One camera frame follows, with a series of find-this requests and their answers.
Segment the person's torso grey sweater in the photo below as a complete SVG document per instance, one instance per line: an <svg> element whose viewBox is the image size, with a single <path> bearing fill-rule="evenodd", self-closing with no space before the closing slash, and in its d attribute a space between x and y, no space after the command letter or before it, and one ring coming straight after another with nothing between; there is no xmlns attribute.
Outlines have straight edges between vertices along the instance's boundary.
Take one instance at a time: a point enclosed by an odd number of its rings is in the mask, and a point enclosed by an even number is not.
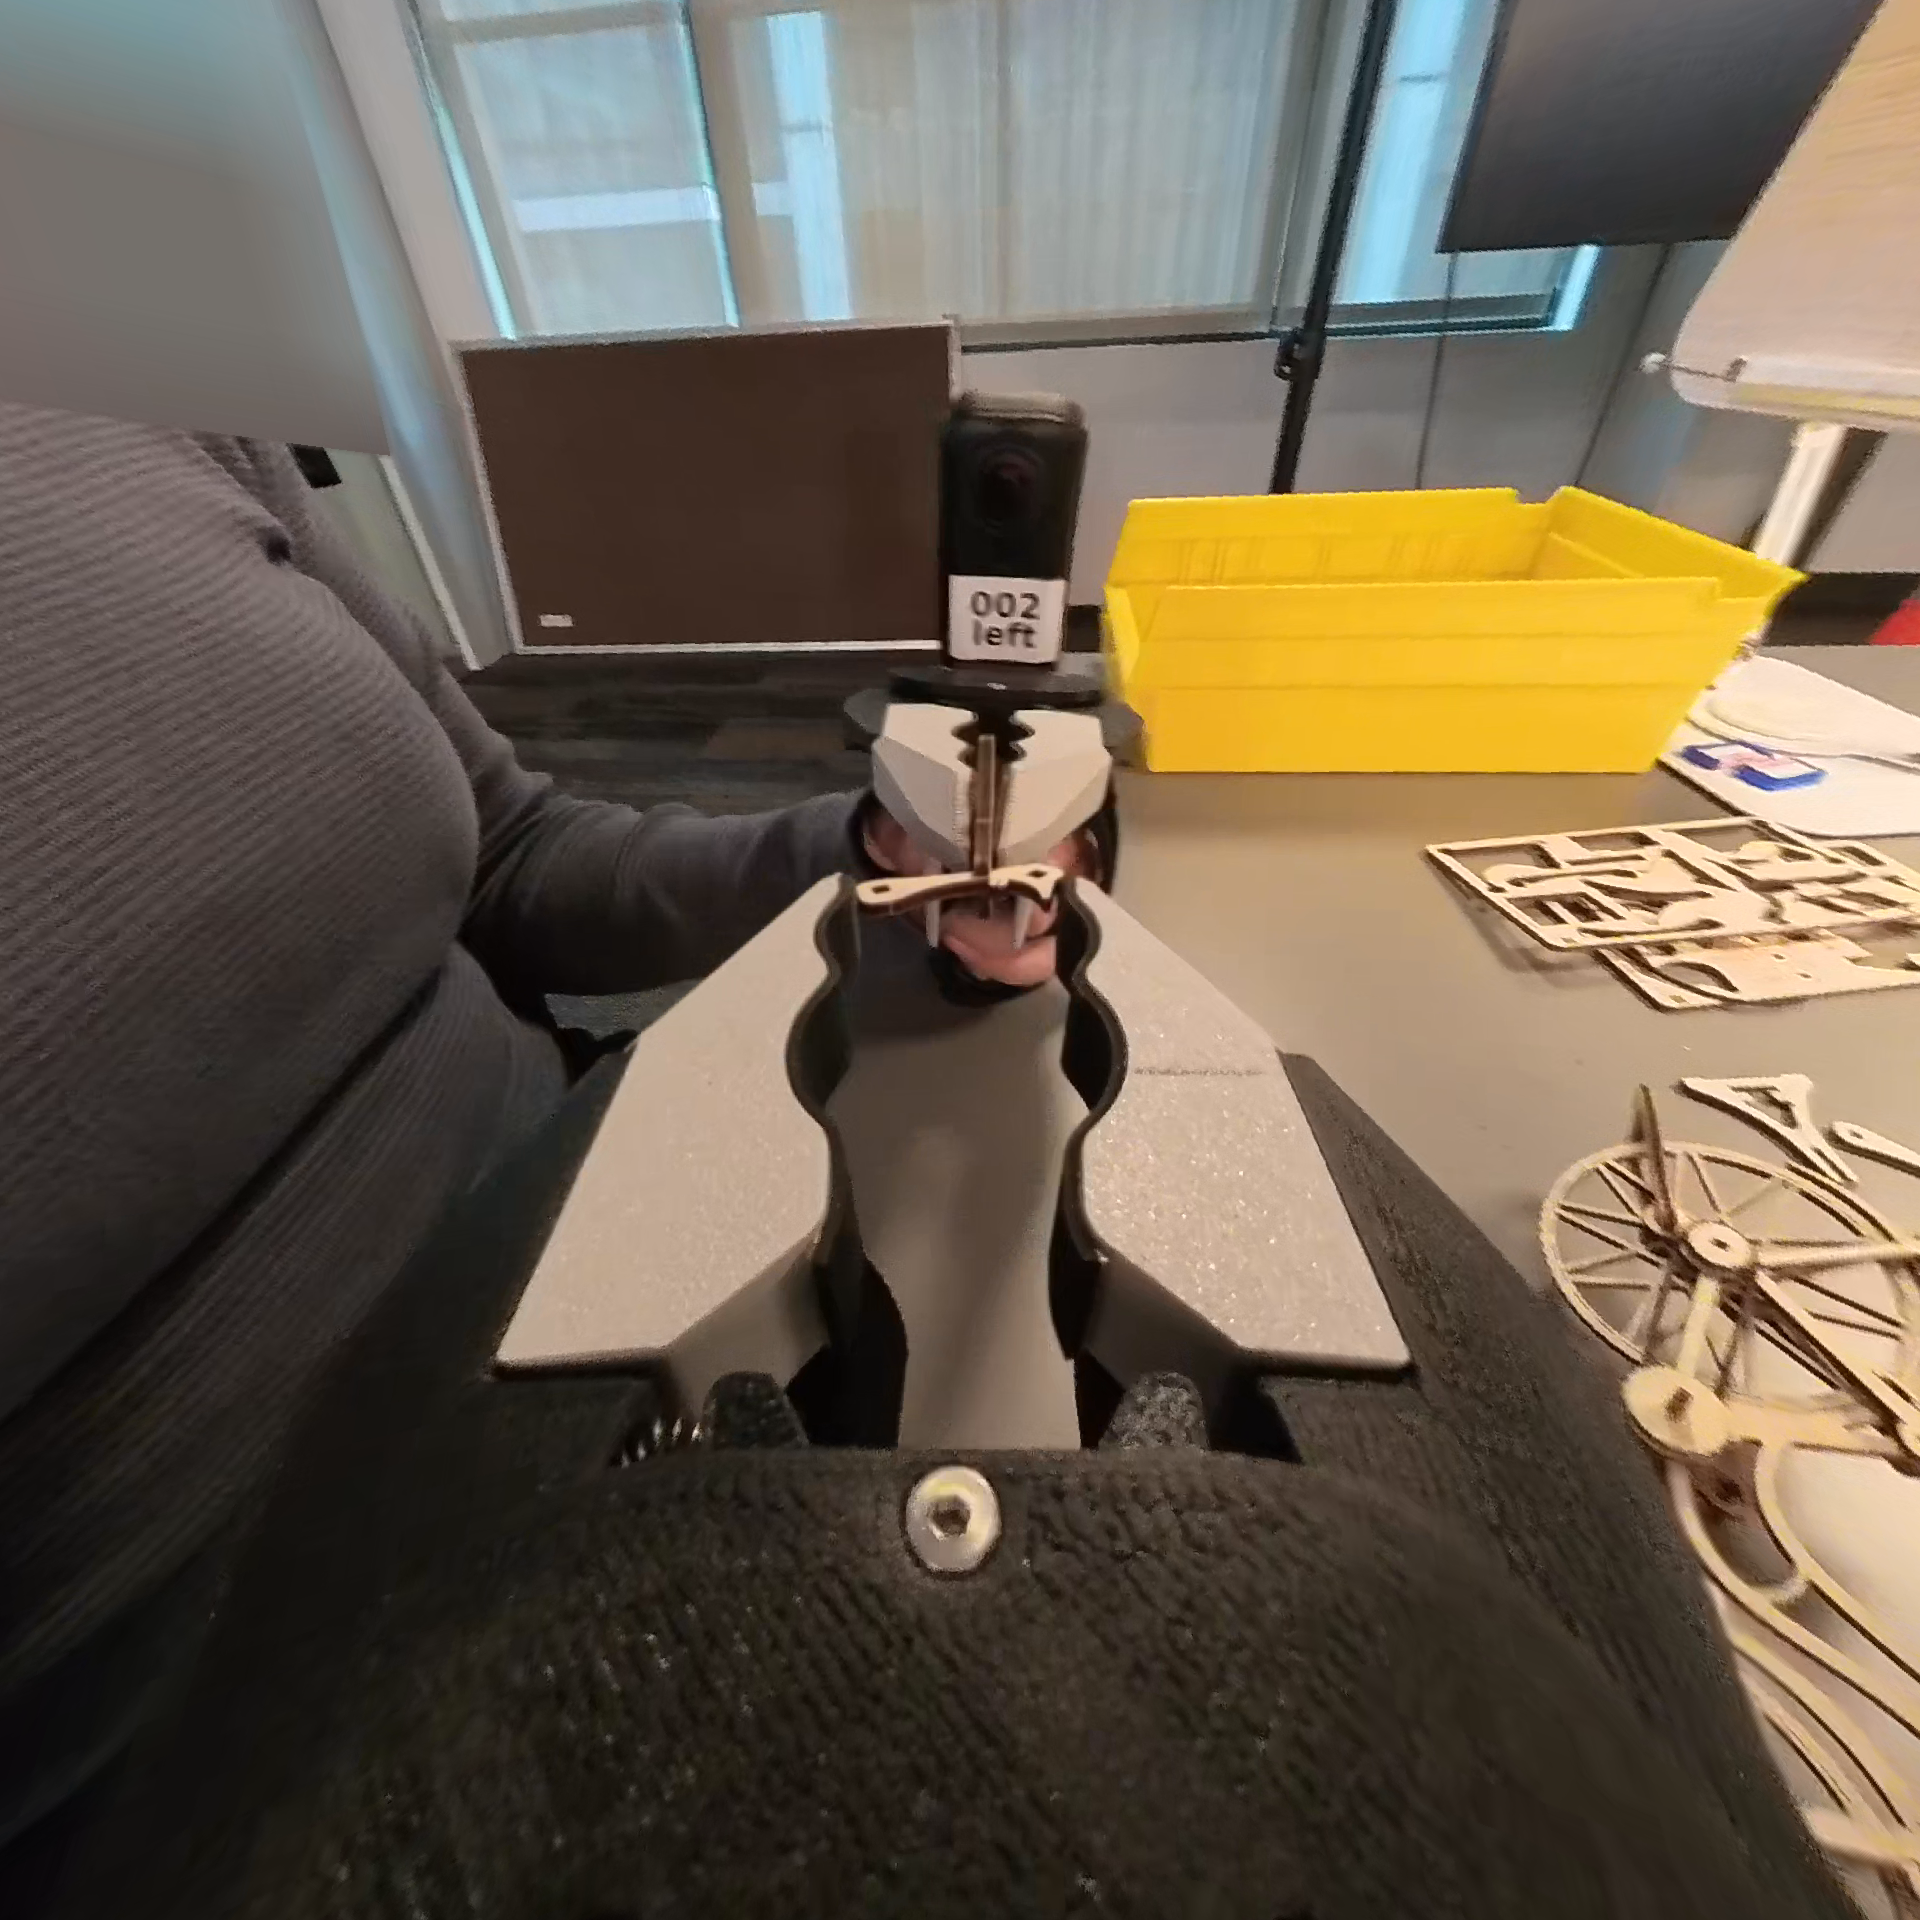
<svg viewBox="0 0 1920 1920"><path fill-rule="evenodd" d="M563 1090L417 636L298 468L4 405L4 1695L223 1529Z"/></svg>

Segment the black light stand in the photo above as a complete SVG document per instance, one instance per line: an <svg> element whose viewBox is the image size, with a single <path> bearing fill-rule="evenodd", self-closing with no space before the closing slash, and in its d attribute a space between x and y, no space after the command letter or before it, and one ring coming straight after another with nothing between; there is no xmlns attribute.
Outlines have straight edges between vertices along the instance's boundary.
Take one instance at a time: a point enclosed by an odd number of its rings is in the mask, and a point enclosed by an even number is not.
<svg viewBox="0 0 1920 1920"><path fill-rule="evenodd" d="M1274 497L1291 494L1299 484L1313 397L1329 354L1337 276L1354 228L1364 154L1399 12L1398 3L1369 3L1363 14L1351 94L1339 121L1335 167L1313 253L1303 313L1282 331L1276 351L1276 377L1286 388L1286 403L1266 481Z"/></svg>

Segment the person's left hand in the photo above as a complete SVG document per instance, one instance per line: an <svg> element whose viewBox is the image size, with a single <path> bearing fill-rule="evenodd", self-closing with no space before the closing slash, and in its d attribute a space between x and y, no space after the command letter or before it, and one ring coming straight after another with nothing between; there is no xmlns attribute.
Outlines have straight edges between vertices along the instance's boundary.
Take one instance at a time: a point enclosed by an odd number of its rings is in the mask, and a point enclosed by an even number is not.
<svg viewBox="0 0 1920 1920"><path fill-rule="evenodd" d="M881 879L944 873L912 835L879 802L873 790L856 804L856 845L870 877ZM1120 858L1120 818L1113 786L1095 812L1071 827L1049 850L1026 863L1040 863L1062 876L1054 894L1040 900L1018 889L987 889L963 897L923 897L881 915L863 910L872 921L897 921L932 954L935 969L951 991L966 1002L994 1002L1034 991L1058 969L1058 916L1068 879L1090 879L1113 886Z"/></svg>

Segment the triangular wooden part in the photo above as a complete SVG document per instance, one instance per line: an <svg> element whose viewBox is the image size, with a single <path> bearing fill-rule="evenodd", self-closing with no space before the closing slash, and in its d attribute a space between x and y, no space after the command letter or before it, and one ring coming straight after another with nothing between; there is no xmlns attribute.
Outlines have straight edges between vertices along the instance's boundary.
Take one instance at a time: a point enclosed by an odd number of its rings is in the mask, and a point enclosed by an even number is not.
<svg viewBox="0 0 1920 1920"><path fill-rule="evenodd" d="M1779 1145L1802 1171L1835 1187L1858 1185L1856 1171L1818 1126L1814 1115L1814 1082L1807 1074L1690 1074L1675 1084L1675 1090L1697 1105L1739 1121Z"/></svg>

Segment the yellow plastic bin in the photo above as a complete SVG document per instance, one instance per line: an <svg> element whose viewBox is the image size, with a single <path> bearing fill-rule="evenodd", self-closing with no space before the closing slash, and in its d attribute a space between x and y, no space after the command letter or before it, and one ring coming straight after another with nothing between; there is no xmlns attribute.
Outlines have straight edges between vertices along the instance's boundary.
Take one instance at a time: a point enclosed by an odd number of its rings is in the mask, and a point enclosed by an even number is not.
<svg viewBox="0 0 1920 1920"><path fill-rule="evenodd" d="M1633 777L1802 581L1578 486L1152 497L1103 647L1161 777Z"/></svg>

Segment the large window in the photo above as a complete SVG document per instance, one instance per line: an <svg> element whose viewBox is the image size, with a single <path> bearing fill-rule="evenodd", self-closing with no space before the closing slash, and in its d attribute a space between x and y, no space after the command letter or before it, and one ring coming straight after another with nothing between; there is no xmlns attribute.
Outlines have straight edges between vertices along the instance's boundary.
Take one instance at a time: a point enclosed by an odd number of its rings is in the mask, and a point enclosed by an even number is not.
<svg viewBox="0 0 1920 1920"><path fill-rule="evenodd" d="M972 348L1306 310L1364 5L412 5L519 335L951 319Z"/></svg>

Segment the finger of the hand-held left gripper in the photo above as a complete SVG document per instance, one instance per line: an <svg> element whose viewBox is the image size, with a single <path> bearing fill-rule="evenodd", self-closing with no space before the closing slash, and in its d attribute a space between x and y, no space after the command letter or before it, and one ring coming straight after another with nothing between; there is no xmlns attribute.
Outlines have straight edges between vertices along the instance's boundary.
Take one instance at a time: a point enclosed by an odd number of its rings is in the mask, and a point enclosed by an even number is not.
<svg viewBox="0 0 1920 1920"><path fill-rule="evenodd" d="M999 766L998 869L1116 877L1113 756L1100 709L1018 709Z"/></svg>
<svg viewBox="0 0 1920 1920"><path fill-rule="evenodd" d="M872 747L872 863L883 877L974 870L976 718L890 703Z"/></svg>

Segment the wooden parts sheet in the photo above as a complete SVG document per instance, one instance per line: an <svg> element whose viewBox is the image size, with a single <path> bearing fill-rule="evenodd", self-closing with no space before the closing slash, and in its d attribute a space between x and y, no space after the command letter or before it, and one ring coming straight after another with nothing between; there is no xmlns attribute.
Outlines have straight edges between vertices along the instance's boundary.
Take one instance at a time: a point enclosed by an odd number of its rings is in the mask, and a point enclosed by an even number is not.
<svg viewBox="0 0 1920 1920"><path fill-rule="evenodd" d="M1726 940L1600 948L1633 995L1659 1012L1790 1005L1918 988L1916 929L1807 929Z"/></svg>
<svg viewBox="0 0 1920 1920"><path fill-rule="evenodd" d="M1463 894L1554 954L1916 933L1916 869L1747 815L1428 845Z"/></svg>

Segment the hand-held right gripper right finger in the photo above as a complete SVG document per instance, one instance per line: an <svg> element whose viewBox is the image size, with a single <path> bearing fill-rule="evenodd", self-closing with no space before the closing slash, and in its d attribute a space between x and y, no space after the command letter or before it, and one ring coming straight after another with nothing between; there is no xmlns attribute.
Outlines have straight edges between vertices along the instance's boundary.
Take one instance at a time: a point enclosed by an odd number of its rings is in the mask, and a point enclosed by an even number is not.
<svg viewBox="0 0 1920 1920"><path fill-rule="evenodd" d="M1090 882L1058 921L1064 1151L1049 1299L1113 1380L1394 1375L1408 1343L1280 1046Z"/></svg>

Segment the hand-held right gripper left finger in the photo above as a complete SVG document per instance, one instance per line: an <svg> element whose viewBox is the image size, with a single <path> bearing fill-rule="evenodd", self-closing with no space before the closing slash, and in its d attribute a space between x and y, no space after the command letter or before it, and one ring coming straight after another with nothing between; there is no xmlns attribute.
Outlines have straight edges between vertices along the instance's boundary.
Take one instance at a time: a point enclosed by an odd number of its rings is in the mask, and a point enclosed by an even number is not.
<svg viewBox="0 0 1920 1920"><path fill-rule="evenodd" d="M828 877L644 1029L499 1347L505 1375L788 1383L830 1341L858 899Z"/></svg>

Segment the large dark display screen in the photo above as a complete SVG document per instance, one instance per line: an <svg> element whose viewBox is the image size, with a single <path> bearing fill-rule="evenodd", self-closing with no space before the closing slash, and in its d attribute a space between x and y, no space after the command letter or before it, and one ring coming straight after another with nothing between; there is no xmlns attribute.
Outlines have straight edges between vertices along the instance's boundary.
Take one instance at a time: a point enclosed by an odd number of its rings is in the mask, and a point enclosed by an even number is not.
<svg viewBox="0 0 1920 1920"><path fill-rule="evenodd" d="M1435 250L1734 238L1876 3L1503 3Z"/></svg>

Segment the person's left forearm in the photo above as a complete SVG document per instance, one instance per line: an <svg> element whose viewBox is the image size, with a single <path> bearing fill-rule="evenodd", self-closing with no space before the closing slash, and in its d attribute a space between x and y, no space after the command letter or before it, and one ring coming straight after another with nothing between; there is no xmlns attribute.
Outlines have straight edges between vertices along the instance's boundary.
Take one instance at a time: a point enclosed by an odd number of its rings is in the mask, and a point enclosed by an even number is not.
<svg viewBox="0 0 1920 1920"><path fill-rule="evenodd" d="M487 727L456 738L478 850L462 941L497 991L616 996L719 969L826 877L873 877L870 790L743 815L577 799Z"/></svg>

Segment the wooden bicycle model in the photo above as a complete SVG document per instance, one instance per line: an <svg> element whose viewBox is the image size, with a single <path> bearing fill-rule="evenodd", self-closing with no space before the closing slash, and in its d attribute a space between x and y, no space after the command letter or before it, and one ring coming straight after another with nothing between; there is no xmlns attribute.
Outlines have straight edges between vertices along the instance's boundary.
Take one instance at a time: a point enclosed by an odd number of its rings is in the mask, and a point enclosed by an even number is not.
<svg viewBox="0 0 1920 1920"><path fill-rule="evenodd" d="M1538 1236L1818 1850L1871 1915L1916 1915L1916 1235L1790 1159L1668 1135L1640 1089Z"/></svg>

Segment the wooden book stand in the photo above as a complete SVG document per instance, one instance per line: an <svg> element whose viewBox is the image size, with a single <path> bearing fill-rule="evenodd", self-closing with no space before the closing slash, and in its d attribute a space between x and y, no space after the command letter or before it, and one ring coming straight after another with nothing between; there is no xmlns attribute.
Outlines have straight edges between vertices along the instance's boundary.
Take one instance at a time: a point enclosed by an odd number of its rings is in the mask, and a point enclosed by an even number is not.
<svg viewBox="0 0 1920 1920"><path fill-rule="evenodd" d="M1756 554L1814 554L1888 439L1918 428L1918 5L1876 5L1787 155L1640 372L1792 422Z"/></svg>

